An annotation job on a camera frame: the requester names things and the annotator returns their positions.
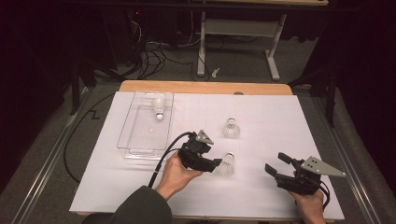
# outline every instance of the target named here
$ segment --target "clear plastic container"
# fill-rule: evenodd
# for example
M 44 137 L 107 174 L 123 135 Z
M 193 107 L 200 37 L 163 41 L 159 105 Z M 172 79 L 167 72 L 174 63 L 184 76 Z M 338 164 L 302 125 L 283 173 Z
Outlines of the clear plastic container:
M 172 92 L 137 91 L 118 148 L 127 159 L 159 160 L 166 150 L 172 118 Z

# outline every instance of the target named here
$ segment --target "table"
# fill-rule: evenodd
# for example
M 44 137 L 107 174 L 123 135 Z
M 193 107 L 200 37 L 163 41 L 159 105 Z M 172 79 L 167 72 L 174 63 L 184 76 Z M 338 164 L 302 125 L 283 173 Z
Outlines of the table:
M 246 3 L 246 4 L 276 4 L 286 6 L 327 6 L 328 1 L 319 0 L 204 0 L 206 2 L 224 3 Z M 270 73 L 274 81 L 279 81 L 274 54 L 283 26 L 285 25 L 286 14 L 282 14 L 278 21 L 237 21 L 207 19 L 205 11 L 202 12 L 201 19 L 201 42 L 198 55 L 197 76 L 205 74 L 205 35 L 252 35 L 272 37 L 270 49 L 265 50 L 265 58 L 270 68 Z
M 181 134 L 181 130 L 198 132 L 197 128 L 204 127 L 215 142 L 206 157 L 220 158 L 228 150 L 232 150 L 235 155 L 235 175 L 231 178 L 205 173 L 168 201 L 174 217 L 266 221 L 299 219 L 292 198 L 285 190 L 276 187 L 275 180 L 264 172 L 264 164 L 268 162 L 280 173 L 292 174 L 292 167 L 277 159 L 280 150 L 291 156 L 320 156 L 298 99 L 291 95 L 287 85 L 281 84 L 173 81 L 122 83 L 70 211 L 114 212 L 131 192 L 149 182 L 156 162 L 125 160 L 117 149 L 120 129 L 134 95 L 131 91 L 175 93 L 169 141 Z M 230 94 L 235 92 L 245 95 Z M 221 133 L 215 132 L 223 119 L 231 115 L 241 126 L 238 140 L 225 139 Z M 344 219 L 330 180 L 327 176 L 323 176 L 322 180 L 332 195 L 325 217 L 328 220 Z

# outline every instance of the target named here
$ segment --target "sleeve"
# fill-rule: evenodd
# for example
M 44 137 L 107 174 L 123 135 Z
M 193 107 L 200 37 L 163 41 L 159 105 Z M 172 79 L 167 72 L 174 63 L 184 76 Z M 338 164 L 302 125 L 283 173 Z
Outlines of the sleeve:
M 123 202 L 109 224 L 172 224 L 172 211 L 154 189 L 141 187 Z

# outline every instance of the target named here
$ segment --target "white tabletop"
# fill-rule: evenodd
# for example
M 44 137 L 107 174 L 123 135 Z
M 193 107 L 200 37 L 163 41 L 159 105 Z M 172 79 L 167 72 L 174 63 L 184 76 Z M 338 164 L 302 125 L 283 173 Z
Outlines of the white tabletop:
M 157 162 L 124 159 L 117 148 L 133 96 L 133 92 L 117 92 L 114 97 L 70 211 L 114 212 L 132 192 L 149 183 Z M 222 134 L 229 118 L 241 128 L 238 139 Z M 292 175 L 293 167 L 279 160 L 278 152 L 297 160 L 320 159 L 296 96 L 175 93 L 168 142 L 200 130 L 215 143 L 204 156 L 223 158 L 233 152 L 235 173 L 231 177 L 204 173 L 193 179 L 168 202 L 175 217 L 299 219 L 294 200 L 264 171 L 268 163 L 279 173 Z M 180 139 L 175 147 L 186 141 L 187 137 Z M 329 178 L 322 180 L 332 196 L 325 218 L 344 219 Z

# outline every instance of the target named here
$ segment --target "human hand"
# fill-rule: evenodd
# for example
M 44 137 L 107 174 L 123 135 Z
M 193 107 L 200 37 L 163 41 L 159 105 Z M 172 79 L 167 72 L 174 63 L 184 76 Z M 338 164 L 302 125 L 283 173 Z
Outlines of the human hand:
M 300 195 L 291 191 L 288 193 L 296 200 L 305 224 L 326 223 L 323 217 L 323 193 L 320 189 L 313 195 Z
M 163 177 L 155 190 L 168 201 L 174 194 L 183 190 L 192 179 L 203 173 L 186 169 L 176 151 L 167 160 L 163 169 Z

